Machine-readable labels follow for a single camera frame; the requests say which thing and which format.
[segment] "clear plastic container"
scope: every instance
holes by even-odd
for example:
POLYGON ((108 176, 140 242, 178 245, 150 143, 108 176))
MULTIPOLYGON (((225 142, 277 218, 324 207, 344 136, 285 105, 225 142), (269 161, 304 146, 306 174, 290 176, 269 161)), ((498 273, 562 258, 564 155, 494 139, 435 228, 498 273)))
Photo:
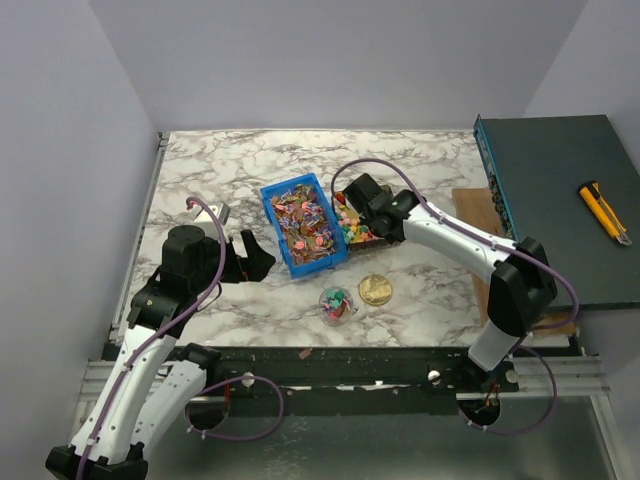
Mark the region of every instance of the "clear plastic container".
POLYGON ((349 290, 342 287, 329 287, 322 292, 318 308, 322 321, 331 327, 344 325, 358 311, 349 290))

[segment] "marble table surface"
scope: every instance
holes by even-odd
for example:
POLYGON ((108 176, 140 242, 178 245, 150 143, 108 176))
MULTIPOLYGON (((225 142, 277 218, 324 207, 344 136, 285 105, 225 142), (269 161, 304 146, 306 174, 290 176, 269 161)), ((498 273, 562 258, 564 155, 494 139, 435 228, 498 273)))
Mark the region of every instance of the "marble table surface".
MULTIPOLYGON (((479 311, 471 276, 452 260, 407 242, 353 255, 348 262, 313 277, 292 280, 277 237, 264 214, 260 188, 313 172, 325 193, 333 173, 363 157, 389 160, 420 191, 455 214, 451 189, 486 186, 470 131, 199 131, 171 134, 134 266, 127 307, 161 259, 167 232, 188 221, 185 198, 196 195, 231 207, 225 231, 235 238, 253 230, 260 245, 277 258, 260 283, 223 285, 222 296, 187 324, 179 345, 213 346, 464 346, 477 336, 479 311), (386 276, 394 294, 382 307, 364 304, 358 283, 370 273, 386 276), (342 286, 359 308, 340 327, 325 325, 317 307, 321 292, 342 286)), ((337 187, 363 172, 394 191, 403 182, 382 165, 358 165, 343 172, 337 187)), ((566 337, 533 339, 539 345, 565 345, 566 337)))

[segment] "white wall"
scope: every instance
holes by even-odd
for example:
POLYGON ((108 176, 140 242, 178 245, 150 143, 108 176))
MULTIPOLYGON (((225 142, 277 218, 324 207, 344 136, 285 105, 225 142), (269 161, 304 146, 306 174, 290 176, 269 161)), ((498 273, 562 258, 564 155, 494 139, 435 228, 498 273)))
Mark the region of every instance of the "white wall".
POLYGON ((86 0, 0 8, 0 476, 51 478, 157 147, 86 0))
POLYGON ((525 116, 609 115, 640 168, 640 2, 590 0, 525 116))
MULTIPOLYGON (((526 115, 606 113, 640 168, 639 25, 638 0, 590 0, 526 115)), ((602 356, 629 450, 640 452, 640 313, 589 314, 581 328, 590 351, 602 356)), ((633 461, 640 475, 640 457, 633 461)))
POLYGON ((520 116, 586 0, 90 0, 162 130, 520 116))

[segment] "colorful candy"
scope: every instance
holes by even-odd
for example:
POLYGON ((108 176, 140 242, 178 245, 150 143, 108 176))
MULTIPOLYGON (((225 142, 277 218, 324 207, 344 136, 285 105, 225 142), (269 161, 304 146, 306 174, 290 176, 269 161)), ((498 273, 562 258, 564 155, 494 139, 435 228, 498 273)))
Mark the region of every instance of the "colorful candy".
POLYGON ((318 303, 322 308, 323 320, 331 326, 342 325, 355 312, 351 295, 340 287, 326 289, 318 303))
POLYGON ((297 185, 271 199, 294 265, 303 265, 335 253, 333 234, 310 185, 297 185))
POLYGON ((362 243, 380 240, 371 233, 369 227, 360 224, 360 216, 345 205, 339 205, 336 210, 338 223, 342 228, 344 241, 346 243, 362 243))

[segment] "blue plastic bin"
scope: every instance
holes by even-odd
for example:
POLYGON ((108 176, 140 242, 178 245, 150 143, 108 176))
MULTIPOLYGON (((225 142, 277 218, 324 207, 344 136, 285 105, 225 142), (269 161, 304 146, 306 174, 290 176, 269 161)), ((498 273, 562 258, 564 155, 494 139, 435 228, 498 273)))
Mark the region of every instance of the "blue plastic bin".
POLYGON ((260 193, 262 195, 262 204, 264 205, 264 211, 267 214, 267 218, 269 218, 269 222, 276 229, 276 232, 278 234, 278 247, 280 248, 282 258, 289 267, 289 272, 291 272, 292 278, 304 277, 305 275, 319 272, 320 270, 333 267, 347 260, 347 245, 344 242, 342 229, 340 228, 338 219, 331 209, 331 204, 327 200, 327 197, 325 197, 324 192, 320 187, 320 183, 318 182, 318 178, 314 173, 308 173, 306 175, 302 175, 301 177, 292 178, 291 180, 286 180, 284 182, 261 188, 260 193), (311 185, 313 187, 313 190, 316 193, 316 203, 323 208, 325 218, 329 222, 329 229, 333 234, 333 242, 336 250, 336 253, 334 253, 333 255, 329 255, 328 257, 321 258, 320 260, 314 260, 311 263, 306 263, 304 265, 298 266, 293 264, 293 258, 291 258, 291 255, 289 254, 289 249, 287 248, 287 242, 284 238, 284 234, 282 233, 282 229, 280 228, 280 225, 278 225, 278 221, 276 220, 276 212, 274 212, 273 208, 271 207, 271 199, 273 197, 282 195, 287 190, 293 190, 297 185, 311 185))

